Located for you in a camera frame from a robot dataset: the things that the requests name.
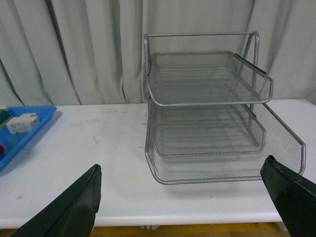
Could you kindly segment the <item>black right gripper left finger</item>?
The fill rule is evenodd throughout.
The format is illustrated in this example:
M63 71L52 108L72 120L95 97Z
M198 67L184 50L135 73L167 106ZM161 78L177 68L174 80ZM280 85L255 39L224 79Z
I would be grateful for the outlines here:
M101 200L101 166L93 165L13 237L88 237Z

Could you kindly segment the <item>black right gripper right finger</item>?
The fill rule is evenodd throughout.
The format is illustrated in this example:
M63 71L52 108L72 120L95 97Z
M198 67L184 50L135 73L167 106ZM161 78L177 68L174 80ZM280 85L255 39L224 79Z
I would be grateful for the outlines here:
M273 156L260 171L274 206L292 237L316 235L316 185Z

